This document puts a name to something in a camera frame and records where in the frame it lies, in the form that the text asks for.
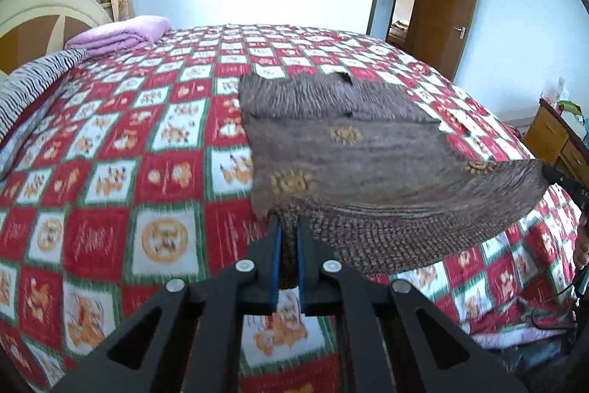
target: wooden door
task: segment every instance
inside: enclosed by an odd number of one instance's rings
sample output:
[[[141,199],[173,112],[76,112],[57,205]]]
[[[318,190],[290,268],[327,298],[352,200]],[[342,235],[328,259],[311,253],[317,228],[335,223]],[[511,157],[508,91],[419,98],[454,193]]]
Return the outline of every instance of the wooden door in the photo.
[[[405,50],[453,80],[476,0],[415,0]]]

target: bedspread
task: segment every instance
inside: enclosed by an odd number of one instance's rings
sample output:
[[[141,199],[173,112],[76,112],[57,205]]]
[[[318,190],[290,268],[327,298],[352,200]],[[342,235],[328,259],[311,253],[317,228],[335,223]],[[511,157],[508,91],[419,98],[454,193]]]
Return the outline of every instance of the bedspread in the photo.
[[[0,184],[0,340],[35,391],[54,385],[168,278],[207,278],[264,234],[248,199],[239,77],[342,70],[406,88],[473,159],[530,156],[434,69],[355,33],[197,27],[86,62]],[[507,231],[396,276],[487,347],[541,338],[553,333],[529,327],[531,308],[572,279],[578,216],[551,187]],[[553,326],[570,301],[561,295],[536,316]],[[302,315],[296,289],[281,292],[279,304],[273,317],[244,320],[241,391],[335,392],[330,319]]]

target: folded pink blanket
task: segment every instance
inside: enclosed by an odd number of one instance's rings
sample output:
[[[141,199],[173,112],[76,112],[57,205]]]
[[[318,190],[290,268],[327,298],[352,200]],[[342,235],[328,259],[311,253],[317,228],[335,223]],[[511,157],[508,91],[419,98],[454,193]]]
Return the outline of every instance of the folded pink blanket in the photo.
[[[66,42],[66,49],[86,49],[88,57],[101,57],[155,42],[171,28],[165,17],[138,15],[82,32]]]

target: screw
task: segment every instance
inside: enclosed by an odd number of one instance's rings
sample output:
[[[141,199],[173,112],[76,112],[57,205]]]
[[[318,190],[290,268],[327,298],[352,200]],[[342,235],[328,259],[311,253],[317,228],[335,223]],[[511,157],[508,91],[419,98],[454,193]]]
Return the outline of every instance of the screw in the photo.
[[[255,267],[255,263],[253,263],[251,260],[248,259],[243,259],[240,260],[239,262],[237,262],[235,264],[235,268],[237,271],[240,271],[242,273],[247,273],[249,271],[252,271]]]
[[[181,292],[185,285],[184,280],[181,278],[172,278],[172,280],[166,283],[166,290],[171,293]]]
[[[339,263],[337,260],[328,260],[323,262],[323,269],[327,273],[337,273],[342,269],[342,264]]]
[[[409,293],[412,287],[407,280],[395,280],[391,286],[397,293]]]

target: curved headboard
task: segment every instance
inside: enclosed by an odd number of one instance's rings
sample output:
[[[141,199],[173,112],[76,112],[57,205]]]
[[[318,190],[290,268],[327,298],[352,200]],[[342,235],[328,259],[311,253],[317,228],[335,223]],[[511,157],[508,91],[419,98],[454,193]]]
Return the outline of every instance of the curved headboard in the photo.
[[[0,0],[0,74],[112,21],[95,0]]]

